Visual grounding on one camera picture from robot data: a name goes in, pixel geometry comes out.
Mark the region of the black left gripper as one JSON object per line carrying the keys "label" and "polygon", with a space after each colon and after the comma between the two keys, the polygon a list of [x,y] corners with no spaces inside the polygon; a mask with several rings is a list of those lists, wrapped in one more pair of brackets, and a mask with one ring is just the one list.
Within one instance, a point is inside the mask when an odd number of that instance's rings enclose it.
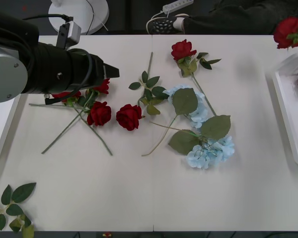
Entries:
{"label": "black left gripper", "polygon": [[92,70],[85,84],[87,88],[100,86],[105,78],[119,78],[119,69],[104,63],[104,61],[93,54],[90,54],[92,59]]}

